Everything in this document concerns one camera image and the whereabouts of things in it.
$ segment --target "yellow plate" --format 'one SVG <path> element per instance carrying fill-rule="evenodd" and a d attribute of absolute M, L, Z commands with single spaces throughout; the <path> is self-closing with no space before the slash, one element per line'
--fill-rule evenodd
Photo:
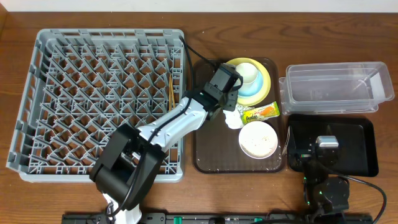
<path fill-rule="evenodd" d="M 271 88 L 271 78 L 269 77 L 267 69 L 264 66 L 262 66 L 261 63 L 250 58 L 236 58 L 230 60 L 227 63 L 235 66 L 239 65 L 240 63 L 250 63 L 256 66 L 256 68 L 261 72 L 262 79 L 264 80 L 264 83 L 262 84 L 260 91 L 255 95 L 244 96 L 244 97 L 238 96 L 238 104 L 242 106 L 253 106 L 260 103 L 263 99 L 266 98 L 266 96 L 269 93 L 269 89 Z"/>

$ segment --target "white wall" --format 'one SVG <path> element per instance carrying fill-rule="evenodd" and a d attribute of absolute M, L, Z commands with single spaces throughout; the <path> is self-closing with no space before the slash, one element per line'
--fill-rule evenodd
<path fill-rule="evenodd" d="M 9 11 L 398 12 L 398 0 L 0 0 Z"/>

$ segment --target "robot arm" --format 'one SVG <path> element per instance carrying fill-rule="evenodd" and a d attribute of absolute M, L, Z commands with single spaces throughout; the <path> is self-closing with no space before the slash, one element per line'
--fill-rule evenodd
<path fill-rule="evenodd" d="M 176 108 L 157 121 L 139 128 L 128 124 L 118 127 L 90 172 L 90 179 L 107 201 L 121 205 L 121 210 L 137 213 L 137 206 L 152 187 L 169 147 L 200 128 L 206 119 L 213 119 L 219 111 L 235 109 L 238 79 L 243 83 L 234 67 L 221 64 L 202 90 L 188 93 Z M 136 169 L 131 160 L 133 154 L 144 155 Z M 119 213 L 116 219 L 121 222 L 117 223 L 138 221 L 127 222 L 132 220 L 130 216 L 134 215 Z"/>

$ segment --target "wooden table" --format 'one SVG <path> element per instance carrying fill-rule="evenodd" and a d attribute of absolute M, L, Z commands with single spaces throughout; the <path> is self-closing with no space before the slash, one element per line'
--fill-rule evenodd
<path fill-rule="evenodd" d="M 398 90 L 398 14 L 304 13 L 9 13 L 0 40 L 0 222 L 60 223 L 65 212 L 99 212 L 106 202 L 94 184 L 31 184 L 5 163 L 37 32 L 43 28 L 178 28 L 209 58 L 269 57 L 285 76 L 288 65 L 382 61 Z M 366 114 L 374 125 L 380 173 L 364 178 L 388 196 L 380 223 L 398 222 L 398 97 Z M 185 177 L 155 184 L 144 211 L 267 213 L 304 208 L 302 174 L 205 175 L 192 166 L 187 136 Z M 349 212 L 375 217 L 380 193 L 351 183 Z"/>

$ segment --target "plastic tray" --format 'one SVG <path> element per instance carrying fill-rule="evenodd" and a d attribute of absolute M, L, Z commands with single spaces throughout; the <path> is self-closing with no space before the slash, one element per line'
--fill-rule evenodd
<path fill-rule="evenodd" d="M 37 34 L 6 166 L 29 182 L 91 182 L 120 125 L 148 124 L 185 91 L 175 29 L 44 29 Z M 182 178 L 183 139 L 155 182 Z"/>
<path fill-rule="evenodd" d="M 382 62 L 291 65 L 279 83 L 283 114 L 371 113 L 394 99 Z"/>
<path fill-rule="evenodd" d="M 275 63 L 268 58 L 254 58 L 268 70 L 271 78 L 271 89 L 267 97 L 258 105 L 264 106 L 276 101 L 279 105 L 278 72 Z M 194 66 L 197 86 L 204 85 L 213 76 L 213 69 L 204 61 Z M 266 159 L 253 159 L 247 156 L 239 146 L 238 136 L 240 129 L 229 129 L 225 123 L 225 115 L 219 115 L 211 122 L 206 122 L 195 131 L 193 165 L 202 173 L 272 173 L 280 171 L 285 164 L 280 143 L 284 142 L 282 116 L 270 118 L 266 121 L 278 135 L 278 147 Z"/>
<path fill-rule="evenodd" d="M 289 116 L 290 139 L 287 145 L 289 167 L 302 172 L 296 154 L 306 151 L 318 136 L 334 135 L 341 147 L 338 162 L 330 168 L 345 174 L 375 177 L 379 173 L 373 124 L 366 118 L 340 116 Z"/>

